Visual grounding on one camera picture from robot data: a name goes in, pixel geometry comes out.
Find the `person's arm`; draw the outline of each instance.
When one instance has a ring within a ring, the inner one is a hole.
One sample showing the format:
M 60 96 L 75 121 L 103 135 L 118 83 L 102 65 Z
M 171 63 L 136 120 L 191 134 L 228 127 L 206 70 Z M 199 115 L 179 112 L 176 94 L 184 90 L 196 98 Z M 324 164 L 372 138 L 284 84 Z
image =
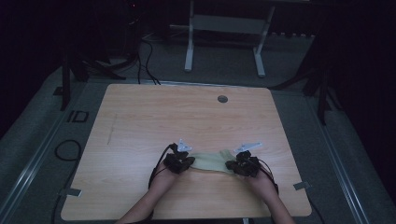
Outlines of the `person's arm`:
M 256 195 L 258 195 L 260 199 L 267 204 L 271 216 L 276 224 L 295 223 L 285 204 L 282 203 L 277 195 L 274 184 L 265 173 L 259 171 L 256 177 L 243 176 L 242 178 L 249 183 Z
M 165 165 L 161 162 L 148 192 L 116 224 L 134 223 L 144 220 L 151 214 L 157 202 L 179 177 L 179 175 L 164 168 Z

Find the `white tag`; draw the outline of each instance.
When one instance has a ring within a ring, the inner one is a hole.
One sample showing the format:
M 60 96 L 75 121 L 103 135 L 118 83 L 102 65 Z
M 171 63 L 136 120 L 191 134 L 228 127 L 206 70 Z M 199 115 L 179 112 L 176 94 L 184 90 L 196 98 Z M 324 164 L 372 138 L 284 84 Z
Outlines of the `white tag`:
M 244 152 L 244 151 L 248 151 L 251 150 L 255 147 L 260 147 L 262 146 L 261 142 L 258 143 L 244 143 L 242 144 L 242 146 L 240 148 L 237 148 L 236 150 L 234 150 L 234 152 Z
M 183 151 L 191 151 L 191 150 L 192 150 L 192 147 L 187 146 L 183 142 L 183 139 L 180 138 L 180 140 L 178 140 L 177 151 L 183 152 Z

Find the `black cable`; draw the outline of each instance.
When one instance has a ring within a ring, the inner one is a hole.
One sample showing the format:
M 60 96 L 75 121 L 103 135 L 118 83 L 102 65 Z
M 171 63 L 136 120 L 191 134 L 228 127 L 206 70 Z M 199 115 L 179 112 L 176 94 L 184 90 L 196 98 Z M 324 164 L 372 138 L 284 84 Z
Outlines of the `black cable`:
M 68 159 L 68 158 L 62 157 L 62 156 L 59 154 L 59 149 L 60 149 L 60 147 L 61 147 L 63 144 L 69 143 L 69 142 L 75 143 L 75 144 L 77 145 L 77 147 L 78 147 L 78 156 L 77 156 L 76 158 Z M 62 141 L 62 142 L 55 148 L 54 153 L 55 153 L 56 158 L 58 158 L 58 159 L 61 160 L 61 161 L 75 161 L 75 162 L 76 162 L 75 165 L 74 165 L 74 167 L 73 167 L 72 172 L 70 173 L 69 177 L 67 177 L 66 181 L 64 182 L 64 189 L 66 189 L 67 186 L 69 186 L 69 182 L 70 182 L 71 178 L 73 177 L 73 175 L 76 173 L 76 170 L 77 170 L 77 168 L 78 168 L 78 164 L 79 164 L 79 161 L 81 160 L 81 156 L 82 156 L 82 147 L 81 147 L 81 145 L 79 144 L 79 142 L 76 141 L 76 140 L 72 140 L 72 139 L 64 140 L 64 141 Z M 51 223 L 55 223 L 55 213 L 56 213 L 56 210 L 57 210 L 57 208 L 58 208 L 59 201 L 61 200 L 61 198 L 62 198 L 62 195 L 58 195 L 58 198 L 56 199 L 55 205 L 53 206 L 53 209 L 52 209 L 52 216 L 51 216 Z
M 141 69 L 142 69 L 142 67 L 143 68 L 146 68 L 146 67 L 145 67 L 145 65 L 142 65 L 142 61 L 140 59 L 140 55 L 139 54 L 137 54 L 137 60 L 139 61 L 139 68 L 138 68 L 138 71 L 137 71 L 137 83 L 140 84 L 140 72 L 141 72 Z M 148 73 L 148 76 L 151 78 L 151 80 L 154 82 L 154 84 L 157 85 L 156 78 L 154 76 L 151 76 L 149 73 Z
M 145 44 L 147 44 L 147 45 L 149 45 L 149 47 L 150 47 L 150 51 L 149 51 L 149 54 L 148 54 L 148 58 L 147 58 L 147 60 L 146 60 L 146 71 L 147 71 L 148 75 L 151 77 L 151 79 L 152 79 L 152 81 L 154 82 L 155 85 L 157 85 L 157 83 L 158 83 L 158 85 L 161 85 L 160 80 L 158 80 L 158 78 L 156 78 L 155 76 L 153 76 L 153 75 L 150 73 L 150 71 L 149 71 L 149 59 L 150 59 L 151 54 L 152 54 L 152 45 L 151 45 L 148 41 L 146 41 L 146 40 L 144 40 L 144 39 L 142 39 L 142 42 L 145 43 Z
M 270 172 L 272 178 L 274 179 L 274 175 L 273 175 L 273 173 L 272 173 L 272 170 L 271 170 L 270 166 L 269 166 L 265 161 L 262 161 L 262 160 L 260 160 L 260 159 L 259 159 L 259 161 L 260 161 L 261 163 L 263 163 L 263 164 L 268 168 L 268 171 Z
M 270 181 L 273 183 L 274 188 L 275 188 L 275 190 L 276 190 L 276 193 L 279 194 L 279 188 L 278 188 L 278 186 L 277 186 L 277 183 L 276 183 L 275 180 L 274 180 L 274 175 L 272 174 L 270 167 L 267 165 L 267 163 L 265 163 L 265 161 L 259 160 L 259 161 L 263 162 L 263 163 L 268 167 L 268 170 L 269 170 L 270 174 L 268 174 L 267 171 L 265 171 L 264 169 L 262 169 L 262 166 L 258 166 L 258 165 L 257 165 L 256 163 L 254 163 L 253 161 L 251 161 L 251 160 L 249 160 L 249 159 L 245 159 L 245 161 L 247 161 L 248 163 L 252 164 L 253 166 L 259 168 L 265 175 L 267 175 L 268 178 L 270 179 Z
M 319 210 L 317 209 L 317 207 L 314 205 L 314 203 L 311 201 L 311 199 L 309 198 L 308 194 L 306 194 L 306 197 L 308 198 L 308 201 L 309 201 L 309 203 L 312 205 L 312 207 L 314 208 L 314 210 L 317 212 L 318 217 L 320 218 L 321 223 L 325 224 L 323 216 L 321 215 L 321 213 L 319 212 Z
M 165 169 L 167 169 L 167 167 L 165 167 L 165 168 L 163 168 L 160 172 L 156 173 L 156 172 L 157 172 L 157 169 L 158 169 L 158 166 L 160 166 L 160 163 L 161 163 L 161 161 L 163 160 L 163 156 L 165 155 L 166 151 L 168 151 L 168 149 L 169 149 L 170 147 L 171 147 L 171 145 L 169 145 L 169 146 L 163 151 L 163 154 L 161 155 L 160 159 L 158 160 L 157 165 L 155 165 L 154 169 L 152 170 L 151 176 L 149 177 L 149 180 L 148 180 L 148 188 L 150 187 L 151 182 L 152 182 L 152 180 L 154 179 L 154 177 L 155 177 L 157 174 L 159 174 L 160 172 L 162 172 L 162 171 L 164 171 Z

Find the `small round object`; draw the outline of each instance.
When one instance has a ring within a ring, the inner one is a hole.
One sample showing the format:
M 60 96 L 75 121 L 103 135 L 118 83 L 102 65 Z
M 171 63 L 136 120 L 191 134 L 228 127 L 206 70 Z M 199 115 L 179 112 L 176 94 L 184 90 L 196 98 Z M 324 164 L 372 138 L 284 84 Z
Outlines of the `small round object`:
M 220 95 L 220 96 L 218 97 L 218 101 L 219 101 L 220 103 L 225 104 L 225 103 L 228 102 L 228 98 L 227 98 L 227 96 L 225 96 L 225 95 Z

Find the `yellow cloth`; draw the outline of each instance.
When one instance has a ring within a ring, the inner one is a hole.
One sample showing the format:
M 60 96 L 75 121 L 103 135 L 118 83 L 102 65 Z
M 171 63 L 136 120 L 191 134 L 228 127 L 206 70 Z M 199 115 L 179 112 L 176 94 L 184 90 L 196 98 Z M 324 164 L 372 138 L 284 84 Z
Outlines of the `yellow cloth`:
M 233 174 L 233 171 L 225 166 L 226 161 L 235 161 L 235 156 L 231 155 L 228 149 L 219 152 L 191 153 L 189 156 L 195 158 L 192 168 Z

